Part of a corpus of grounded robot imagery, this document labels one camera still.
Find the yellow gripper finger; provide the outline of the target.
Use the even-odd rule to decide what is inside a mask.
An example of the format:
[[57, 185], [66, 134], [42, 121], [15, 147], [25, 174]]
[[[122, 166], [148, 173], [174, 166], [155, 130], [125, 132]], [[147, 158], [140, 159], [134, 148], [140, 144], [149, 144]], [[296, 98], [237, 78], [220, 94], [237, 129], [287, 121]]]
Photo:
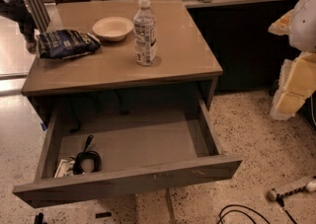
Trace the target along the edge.
[[287, 36], [291, 15], [292, 10], [289, 10], [269, 26], [268, 32], [277, 36]]
[[270, 111], [272, 119], [288, 120], [316, 91], [316, 53], [301, 52], [280, 68], [278, 88]]

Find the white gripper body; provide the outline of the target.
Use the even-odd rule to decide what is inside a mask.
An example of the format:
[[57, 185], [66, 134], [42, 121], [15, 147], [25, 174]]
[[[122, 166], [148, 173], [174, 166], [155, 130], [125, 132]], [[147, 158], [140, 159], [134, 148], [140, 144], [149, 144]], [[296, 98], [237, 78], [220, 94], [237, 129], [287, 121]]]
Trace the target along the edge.
[[316, 51], [316, 0], [299, 0], [291, 13], [289, 44], [300, 51]]

